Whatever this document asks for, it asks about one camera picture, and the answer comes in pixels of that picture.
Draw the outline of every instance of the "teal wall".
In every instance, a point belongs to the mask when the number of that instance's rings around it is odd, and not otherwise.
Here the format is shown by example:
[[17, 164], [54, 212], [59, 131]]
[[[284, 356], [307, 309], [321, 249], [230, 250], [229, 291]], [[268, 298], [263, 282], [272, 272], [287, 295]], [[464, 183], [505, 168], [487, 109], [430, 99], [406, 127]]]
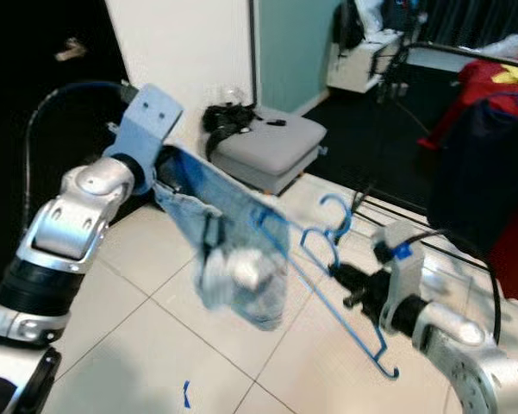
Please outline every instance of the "teal wall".
[[326, 89], [332, 20], [340, 0], [255, 1], [260, 101], [277, 110], [296, 110]]

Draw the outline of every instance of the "gray cushioned stool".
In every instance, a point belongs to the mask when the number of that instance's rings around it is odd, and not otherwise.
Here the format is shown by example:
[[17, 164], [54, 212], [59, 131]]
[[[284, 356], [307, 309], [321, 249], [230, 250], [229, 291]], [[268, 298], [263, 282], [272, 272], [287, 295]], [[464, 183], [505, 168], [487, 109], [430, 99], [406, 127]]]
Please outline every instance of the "gray cushioned stool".
[[[280, 193], [318, 156], [326, 134], [320, 124], [267, 108], [257, 108], [251, 132], [232, 135], [211, 154], [211, 161], [232, 177], [271, 194]], [[283, 119], [284, 127], [267, 121]]]

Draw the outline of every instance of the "white tile floor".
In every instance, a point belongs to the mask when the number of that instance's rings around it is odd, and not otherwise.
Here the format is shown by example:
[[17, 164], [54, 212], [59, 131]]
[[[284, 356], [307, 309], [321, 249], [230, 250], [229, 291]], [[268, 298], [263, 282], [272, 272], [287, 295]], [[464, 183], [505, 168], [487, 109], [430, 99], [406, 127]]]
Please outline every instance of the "white tile floor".
[[[328, 192], [352, 198], [348, 189], [305, 175], [271, 201], [301, 224], [337, 226], [342, 211], [336, 204], [315, 207]], [[362, 211], [383, 223], [399, 218], [371, 204]], [[409, 216], [422, 231], [423, 218]], [[375, 271], [369, 239], [375, 226], [355, 217], [353, 230], [340, 244], [342, 259]], [[434, 244], [450, 248], [442, 238]], [[331, 261], [319, 241], [310, 239], [309, 247]], [[358, 310], [342, 308], [344, 291], [323, 278], [306, 254], [298, 248], [294, 253], [375, 347], [371, 324]], [[491, 326], [488, 276], [435, 250], [426, 253], [424, 298]], [[206, 311], [193, 291], [194, 265], [195, 252], [167, 215], [145, 207], [118, 223], [57, 342], [64, 360], [45, 413], [460, 412], [446, 379], [407, 338], [388, 338], [382, 361], [401, 371], [399, 380], [388, 381], [297, 278], [290, 278], [284, 322], [262, 332], [229, 310]], [[518, 358], [518, 306], [506, 303], [503, 313], [502, 346]], [[184, 408], [186, 380], [190, 409]]]

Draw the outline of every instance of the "light blue cloth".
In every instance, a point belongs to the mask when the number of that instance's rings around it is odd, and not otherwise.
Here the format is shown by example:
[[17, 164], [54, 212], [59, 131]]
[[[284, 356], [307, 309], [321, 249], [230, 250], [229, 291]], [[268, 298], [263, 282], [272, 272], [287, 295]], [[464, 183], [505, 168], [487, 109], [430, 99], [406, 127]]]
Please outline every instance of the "light blue cloth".
[[[194, 282], [204, 305], [210, 309], [230, 305], [258, 328], [275, 329], [282, 320], [287, 291], [287, 262], [282, 255], [289, 249], [287, 224], [270, 220], [267, 225], [285, 249], [280, 254], [251, 225], [253, 212], [273, 211], [272, 207], [226, 173], [181, 148], [166, 147], [159, 159], [155, 199], [200, 252], [201, 269]], [[233, 274], [226, 274], [229, 272], [219, 273], [221, 267], [215, 264], [246, 257], [240, 254], [246, 251], [260, 253], [259, 259], [244, 266], [261, 274], [254, 289], [237, 283]]]

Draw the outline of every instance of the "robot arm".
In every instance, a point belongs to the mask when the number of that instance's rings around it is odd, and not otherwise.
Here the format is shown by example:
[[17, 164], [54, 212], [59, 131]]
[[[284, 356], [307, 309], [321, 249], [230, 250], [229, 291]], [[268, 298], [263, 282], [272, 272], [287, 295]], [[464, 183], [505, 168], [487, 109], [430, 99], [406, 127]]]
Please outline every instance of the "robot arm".
[[38, 413], [61, 355], [72, 301], [109, 222], [131, 194], [151, 189], [153, 165], [182, 109], [147, 85], [126, 110], [115, 144], [62, 179], [36, 215], [0, 285], [0, 413]]
[[398, 222], [374, 235], [374, 252], [390, 273], [336, 279], [353, 295], [344, 301], [387, 332], [412, 339], [451, 382], [466, 413], [518, 413], [518, 361], [498, 348], [492, 335], [449, 307], [421, 298], [424, 253], [407, 222]]

